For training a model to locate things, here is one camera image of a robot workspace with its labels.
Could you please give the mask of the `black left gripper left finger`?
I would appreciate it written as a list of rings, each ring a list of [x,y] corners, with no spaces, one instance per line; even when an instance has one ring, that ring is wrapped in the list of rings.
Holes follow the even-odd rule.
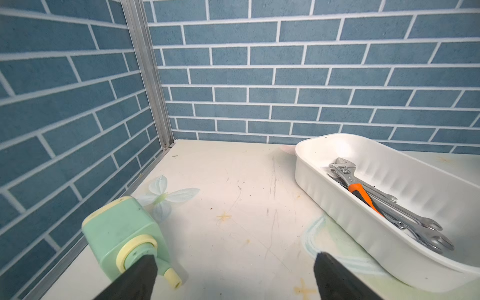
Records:
[[[157,275],[155,257],[143,256],[94,300],[150,300]]]

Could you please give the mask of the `large silver open-end wrench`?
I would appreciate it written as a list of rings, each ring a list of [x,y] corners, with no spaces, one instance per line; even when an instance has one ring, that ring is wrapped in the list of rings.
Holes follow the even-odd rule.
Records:
[[[342,185],[347,189],[346,184],[337,174],[331,171],[331,174],[329,176],[336,181],[341,181]],[[385,203],[385,200],[377,198],[365,187],[364,189],[366,190],[370,198],[376,203],[376,206],[381,210],[384,218],[397,226],[400,230],[410,231],[414,238],[417,240],[417,242],[421,243],[428,249],[438,254],[443,253],[444,248],[450,251],[453,251],[455,249],[453,242],[451,242],[450,239],[443,235],[441,231],[436,231],[418,224],[415,220],[393,209],[391,206],[388,205],[388,203]]]

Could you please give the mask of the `orange handled adjustable wrench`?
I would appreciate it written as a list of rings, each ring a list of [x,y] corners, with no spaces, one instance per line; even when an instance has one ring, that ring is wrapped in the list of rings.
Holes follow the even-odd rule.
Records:
[[[384,217],[380,208],[376,206],[376,203],[370,198],[366,192],[360,180],[355,177],[356,166],[350,161],[338,157],[335,162],[329,164],[330,170],[337,174],[342,181],[346,184],[350,193],[360,199],[365,205],[369,206],[372,210],[376,211],[379,215]]]

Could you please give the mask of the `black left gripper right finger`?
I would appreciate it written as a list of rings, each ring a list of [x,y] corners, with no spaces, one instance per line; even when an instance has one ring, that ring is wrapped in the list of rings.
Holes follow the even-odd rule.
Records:
[[[313,270],[322,300],[381,300],[381,297],[327,252],[317,253]]]

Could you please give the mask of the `silver combination wrench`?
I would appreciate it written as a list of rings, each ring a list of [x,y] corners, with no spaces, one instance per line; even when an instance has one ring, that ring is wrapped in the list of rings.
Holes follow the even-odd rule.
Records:
[[[420,224],[424,227],[430,228],[432,230],[436,230],[436,231],[442,231],[443,230],[443,227],[438,222],[436,222],[435,220],[430,219],[428,217],[423,217],[423,216],[417,215],[416,213],[400,206],[397,203],[397,198],[394,197],[393,195],[382,192],[381,190],[377,189],[374,186],[371,186],[370,184],[368,184],[367,182],[364,182],[362,180],[360,181],[360,183],[369,192],[372,192],[377,198],[383,199],[384,202],[387,203],[389,206],[391,206],[393,209],[395,209],[396,211],[399,211],[400,213],[402,213],[402,214],[408,216],[409,218],[415,220],[418,224]]]

